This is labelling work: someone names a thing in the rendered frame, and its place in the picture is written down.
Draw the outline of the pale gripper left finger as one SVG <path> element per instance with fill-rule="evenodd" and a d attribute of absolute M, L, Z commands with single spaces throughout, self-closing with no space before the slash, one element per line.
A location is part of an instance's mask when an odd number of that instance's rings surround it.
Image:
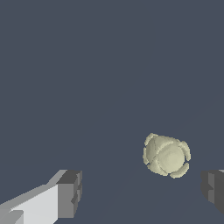
<path fill-rule="evenodd" d="M 82 195 L 82 171 L 59 170 L 38 186 L 0 205 L 0 224 L 55 224 L 73 218 Z"/>

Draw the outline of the pale yellow-green round object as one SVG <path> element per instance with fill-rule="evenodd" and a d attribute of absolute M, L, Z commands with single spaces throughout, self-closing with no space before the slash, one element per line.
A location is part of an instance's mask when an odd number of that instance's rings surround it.
<path fill-rule="evenodd" d="M 144 142 L 143 162 L 161 176 L 183 177 L 189 170 L 191 153 L 185 141 L 150 133 Z"/>

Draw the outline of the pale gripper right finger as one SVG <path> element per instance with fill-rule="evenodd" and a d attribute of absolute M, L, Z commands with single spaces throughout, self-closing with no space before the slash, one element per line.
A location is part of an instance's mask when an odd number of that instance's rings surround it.
<path fill-rule="evenodd" d="M 203 196 L 224 214 L 224 170 L 202 171 L 200 178 Z"/>

